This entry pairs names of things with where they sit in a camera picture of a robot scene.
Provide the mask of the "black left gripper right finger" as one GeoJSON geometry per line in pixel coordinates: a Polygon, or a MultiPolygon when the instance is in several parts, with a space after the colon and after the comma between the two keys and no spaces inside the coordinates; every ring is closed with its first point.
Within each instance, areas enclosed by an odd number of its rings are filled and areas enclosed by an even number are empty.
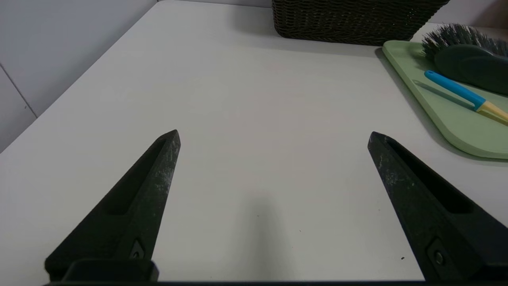
{"type": "Polygon", "coordinates": [[[395,139],[367,148],[426,281],[507,281],[504,224],[395,139]]]}

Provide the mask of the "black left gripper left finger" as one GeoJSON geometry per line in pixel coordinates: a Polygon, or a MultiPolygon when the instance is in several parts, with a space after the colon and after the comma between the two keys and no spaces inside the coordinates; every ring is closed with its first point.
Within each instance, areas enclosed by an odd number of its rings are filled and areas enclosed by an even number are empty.
{"type": "Polygon", "coordinates": [[[180,150],[161,135],[45,259],[50,281],[157,281],[152,255],[180,150]]]}

